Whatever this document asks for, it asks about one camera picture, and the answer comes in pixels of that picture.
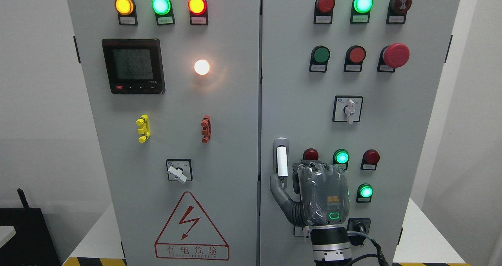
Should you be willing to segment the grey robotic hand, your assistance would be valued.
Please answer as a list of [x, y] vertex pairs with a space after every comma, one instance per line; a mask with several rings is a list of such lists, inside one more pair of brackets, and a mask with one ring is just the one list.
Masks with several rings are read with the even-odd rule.
[[294, 168], [299, 177], [300, 201], [292, 200], [281, 188], [276, 173], [269, 178], [269, 189], [289, 223], [300, 227], [343, 224], [350, 208], [346, 171], [306, 159]]

